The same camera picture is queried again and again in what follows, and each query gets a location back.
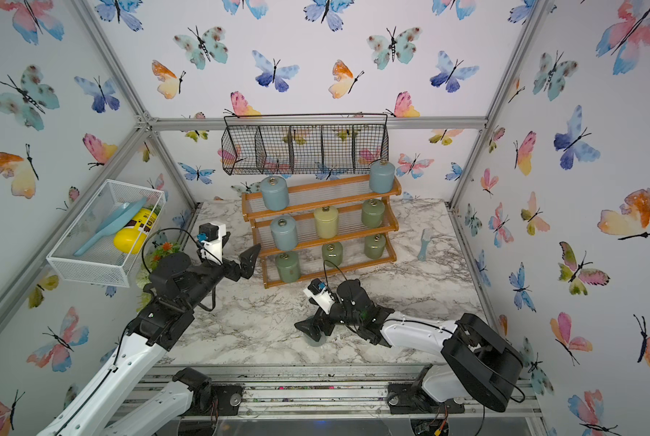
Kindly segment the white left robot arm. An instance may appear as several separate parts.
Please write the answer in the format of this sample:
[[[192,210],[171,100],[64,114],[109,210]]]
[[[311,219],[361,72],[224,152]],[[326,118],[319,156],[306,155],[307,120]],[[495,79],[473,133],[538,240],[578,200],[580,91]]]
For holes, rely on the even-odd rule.
[[[149,274],[152,301],[124,328],[112,357],[79,395],[42,431],[44,435],[152,435],[185,412],[219,411],[210,377],[184,368],[159,393],[119,421],[112,417],[138,382],[181,339],[195,311],[224,279],[250,279],[260,245],[238,261],[207,259],[196,265],[185,253],[170,254]]]

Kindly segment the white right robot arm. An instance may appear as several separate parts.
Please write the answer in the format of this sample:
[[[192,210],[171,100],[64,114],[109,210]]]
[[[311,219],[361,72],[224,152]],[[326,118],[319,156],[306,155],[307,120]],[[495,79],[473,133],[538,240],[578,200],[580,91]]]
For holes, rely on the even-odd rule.
[[[518,390],[521,354],[475,314],[445,322],[408,316],[374,303],[359,280],[346,280],[333,292],[314,279],[303,294],[318,310],[295,328],[311,341],[343,326],[371,345],[443,357],[450,369],[431,365],[421,372],[419,383],[437,403],[469,396],[493,412],[505,412]]]

